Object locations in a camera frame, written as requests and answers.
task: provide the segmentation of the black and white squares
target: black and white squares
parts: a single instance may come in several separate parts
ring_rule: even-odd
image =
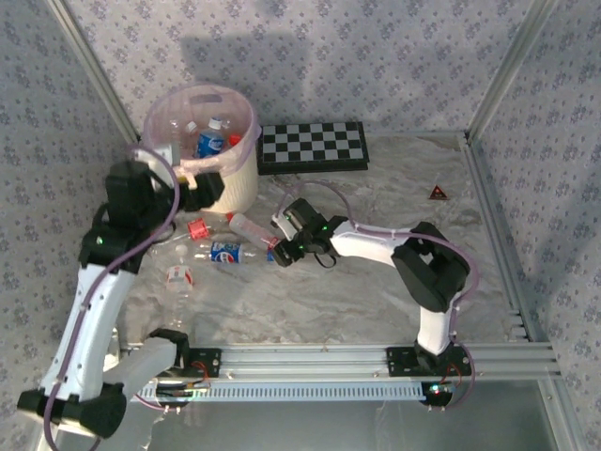
[[[259,174],[367,169],[361,122],[263,127],[257,143]]]

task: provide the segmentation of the gray floral wall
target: gray floral wall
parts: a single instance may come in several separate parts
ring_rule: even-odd
[[[562,0],[483,147],[534,301],[592,449],[601,449],[601,6]]]
[[[0,449],[22,451],[16,400],[54,356],[124,141],[45,2],[0,1],[0,18]]]
[[[194,80],[239,89],[262,123],[464,130],[529,3],[69,0],[139,130]]]

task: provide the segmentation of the transparent bucket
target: transparent bucket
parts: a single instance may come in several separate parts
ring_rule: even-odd
[[[212,117],[220,117],[230,134],[242,137],[235,146],[208,158],[194,158],[195,136],[187,130],[193,122],[203,130]],[[256,112],[248,100],[234,89],[212,84],[180,86],[159,98],[150,107],[144,122],[143,143],[155,148],[177,142],[181,148],[178,176],[194,176],[209,170],[219,170],[225,189],[221,199],[209,211],[244,212],[251,207],[258,190],[256,140],[261,133]]]

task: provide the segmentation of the gray marble tabletop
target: gray marble tabletop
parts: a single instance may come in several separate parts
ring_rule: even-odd
[[[434,223],[450,241],[470,252],[482,273],[475,296],[458,321],[465,341],[509,339],[509,304],[485,232],[463,155],[412,137],[368,136],[369,170],[261,177],[259,196],[247,215],[263,226],[284,192],[301,179],[325,179],[348,198],[357,221],[375,226],[413,227]],[[429,200],[435,184],[450,197]],[[346,214],[340,200],[320,187],[305,197],[326,217]],[[200,214],[179,217],[176,236]],[[175,252],[185,243],[182,260]],[[396,270],[356,257],[325,270],[312,258],[289,268],[253,261],[228,265],[193,256],[199,241],[187,238],[154,246],[143,262],[119,316],[122,344],[137,344],[156,327],[178,327],[191,343],[408,343],[418,331],[419,308]],[[187,299],[165,289],[165,272],[191,266],[194,289]]]

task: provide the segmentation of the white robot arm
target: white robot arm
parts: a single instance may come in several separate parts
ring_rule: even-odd
[[[79,434],[110,437],[134,394],[164,370],[186,364],[180,349],[185,334],[160,330],[103,372],[117,314],[154,231],[176,210],[209,207],[223,192],[219,173],[196,176],[195,189],[181,182],[178,196],[169,181],[171,185],[150,170],[148,162],[111,167],[105,181],[108,202],[99,208],[82,242],[77,291],[58,351],[40,387],[22,392],[17,405],[45,421],[47,438],[49,422]]]
[[[418,360],[430,369],[440,365],[451,349],[450,323],[453,302],[470,273],[459,255],[428,240],[408,236],[408,232],[443,240],[429,223],[414,229],[395,230],[352,224],[346,217],[327,221],[306,200],[297,199],[272,217],[286,236],[273,249],[276,261],[288,266],[306,254],[316,256],[361,257],[393,266],[409,293],[420,306],[420,331],[416,339]],[[431,256],[426,263],[422,256]]]

